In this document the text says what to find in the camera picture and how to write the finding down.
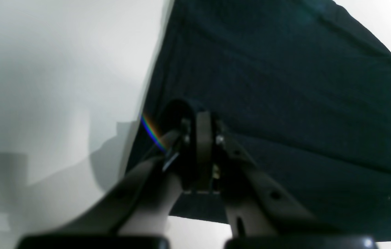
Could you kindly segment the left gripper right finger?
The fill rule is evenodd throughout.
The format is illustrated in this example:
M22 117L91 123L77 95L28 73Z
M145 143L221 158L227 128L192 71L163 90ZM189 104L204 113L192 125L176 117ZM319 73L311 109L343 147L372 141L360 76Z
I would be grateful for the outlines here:
M234 238L341 233L260 170L222 121L199 112L195 123L196 189L220 194Z

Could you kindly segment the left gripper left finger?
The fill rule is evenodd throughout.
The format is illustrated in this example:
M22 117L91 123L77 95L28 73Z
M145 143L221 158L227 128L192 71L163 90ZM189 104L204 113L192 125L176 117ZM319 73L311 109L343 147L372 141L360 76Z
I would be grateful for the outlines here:
M56 230L65 236L149 236L164 232L167 217L183 191L196 180L196 110L173 100L161 113L167 130L160 138L167 148L153 145L100 201Z

